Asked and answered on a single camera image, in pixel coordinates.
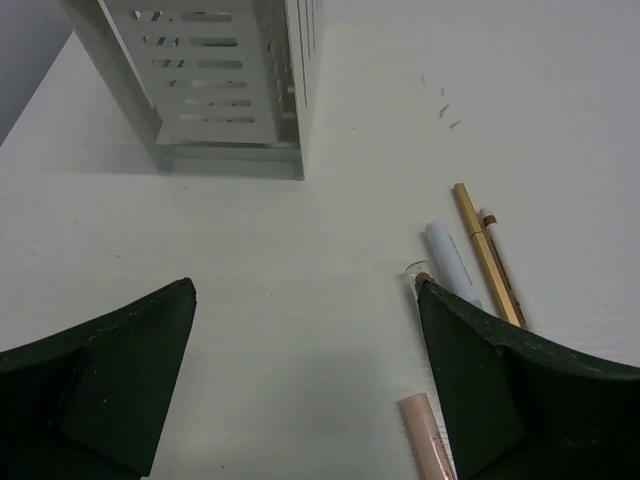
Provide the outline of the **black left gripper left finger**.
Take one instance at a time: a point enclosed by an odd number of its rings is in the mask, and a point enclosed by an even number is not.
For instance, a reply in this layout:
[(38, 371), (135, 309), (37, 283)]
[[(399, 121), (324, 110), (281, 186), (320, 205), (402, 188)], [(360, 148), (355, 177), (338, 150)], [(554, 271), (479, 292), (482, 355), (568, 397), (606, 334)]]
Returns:
[(184, 278), (2, 352), (2, 478), (149, 476), (196, 305)]

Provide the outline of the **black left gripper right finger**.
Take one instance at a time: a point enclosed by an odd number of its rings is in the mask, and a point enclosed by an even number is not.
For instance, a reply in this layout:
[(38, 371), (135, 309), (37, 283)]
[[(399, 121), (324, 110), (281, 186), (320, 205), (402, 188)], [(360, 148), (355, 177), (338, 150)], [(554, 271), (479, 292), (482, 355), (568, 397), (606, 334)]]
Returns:
[(459, 478), (638, 478), (638, 368), (513, 326), (432, 281), (417, 303)]

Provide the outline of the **pink lip gloss tube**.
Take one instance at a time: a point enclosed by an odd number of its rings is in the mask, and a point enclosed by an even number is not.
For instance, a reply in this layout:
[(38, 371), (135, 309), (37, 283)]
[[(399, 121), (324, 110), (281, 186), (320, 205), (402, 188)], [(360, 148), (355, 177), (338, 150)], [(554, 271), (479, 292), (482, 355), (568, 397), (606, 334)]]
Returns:
[(420, 479), (455, 480), (428, 396), (415, 394), (399, 401), (399, 411)]

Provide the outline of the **light blue makeup pen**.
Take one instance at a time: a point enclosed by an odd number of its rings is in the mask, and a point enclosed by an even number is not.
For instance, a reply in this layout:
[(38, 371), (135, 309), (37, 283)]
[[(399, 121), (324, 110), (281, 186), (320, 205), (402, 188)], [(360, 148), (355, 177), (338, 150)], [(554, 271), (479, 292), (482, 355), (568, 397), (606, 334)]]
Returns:
[(442, 221), (433, 221), (425, 226), (427, 247), (442, 284), (466, 302), (482, 309), (483, 305), (473, 286), (458, 249)]

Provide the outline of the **clear-capped brown concealer stick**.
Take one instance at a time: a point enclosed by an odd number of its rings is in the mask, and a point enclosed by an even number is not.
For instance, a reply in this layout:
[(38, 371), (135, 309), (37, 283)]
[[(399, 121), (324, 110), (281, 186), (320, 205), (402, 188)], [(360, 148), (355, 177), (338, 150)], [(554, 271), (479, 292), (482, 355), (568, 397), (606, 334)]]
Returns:
[(401, 276), (409, 310), (411, 311), (416, 325), (421, 327), (421, 317), (419, 310), (419, 293), (424, 282), (432, 281), (430, 263), (427, 259), (415, 261), (408, 265)]

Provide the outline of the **white brown-tipped makeup pencil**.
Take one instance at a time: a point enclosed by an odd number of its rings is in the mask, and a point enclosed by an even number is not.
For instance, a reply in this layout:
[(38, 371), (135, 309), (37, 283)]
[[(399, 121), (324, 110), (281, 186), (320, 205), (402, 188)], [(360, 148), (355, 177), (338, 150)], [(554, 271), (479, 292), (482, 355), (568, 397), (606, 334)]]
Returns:
[(516, 317), (521, 328), (527, 328), (527, 320), (523, 313), (519, 300), (519, 288), (514, 276), (513, 268), (506, 257), (506, 250), (499, 238), (498, 221), (493, 211), (487, 207), (483, 207), (479, 213), (481, 224), (484, 227), (485, 234), (489, 241), (490, 249), (497, 263), (497, 267), (505, 288), (511, 300), (511, 304), (516, 313)]

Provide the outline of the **gold makeup pencil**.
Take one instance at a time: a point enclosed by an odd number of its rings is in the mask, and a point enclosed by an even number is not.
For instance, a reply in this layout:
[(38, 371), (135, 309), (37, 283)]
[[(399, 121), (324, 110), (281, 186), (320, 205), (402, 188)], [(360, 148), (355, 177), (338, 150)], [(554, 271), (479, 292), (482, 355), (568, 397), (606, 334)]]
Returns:
[(453, 194), (500, 318), (511, 325), (521, 327), (521, 321), (491, 252), (466, 186), (463, 183), (456, 183), (453, 187)]

